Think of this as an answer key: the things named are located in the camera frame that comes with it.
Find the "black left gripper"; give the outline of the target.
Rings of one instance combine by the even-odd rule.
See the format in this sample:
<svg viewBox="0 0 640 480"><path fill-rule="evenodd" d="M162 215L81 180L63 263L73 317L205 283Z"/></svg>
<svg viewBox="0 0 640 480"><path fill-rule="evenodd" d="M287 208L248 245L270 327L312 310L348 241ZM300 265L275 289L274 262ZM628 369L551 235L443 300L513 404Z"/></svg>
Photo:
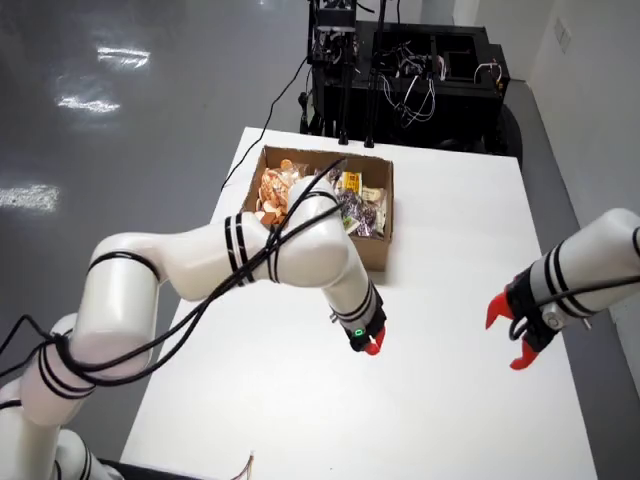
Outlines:
<svg viewBox="0 0 640 480"><path fill-rule="evenodd" d="M369 301L358 316L344 319L344 331L354 351L377 355L386 335L384 302L378 292L369 293Z"/></svg>

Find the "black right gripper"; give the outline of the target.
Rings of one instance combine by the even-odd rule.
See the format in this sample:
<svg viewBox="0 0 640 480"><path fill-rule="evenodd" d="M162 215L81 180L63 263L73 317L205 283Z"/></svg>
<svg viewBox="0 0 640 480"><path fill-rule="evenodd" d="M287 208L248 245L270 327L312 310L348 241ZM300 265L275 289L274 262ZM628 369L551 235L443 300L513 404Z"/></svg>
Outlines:
<svg viewBox="0 0 640 480"><path fill-rule="evenodd" d="M565 311L555 302L540 305L547 297L557 294L552 273L521 272L489 303L485 328L497 318L512 320L509 336L520 339L521 355L510 363L512 370L527 369L565 327Z"/></svg>

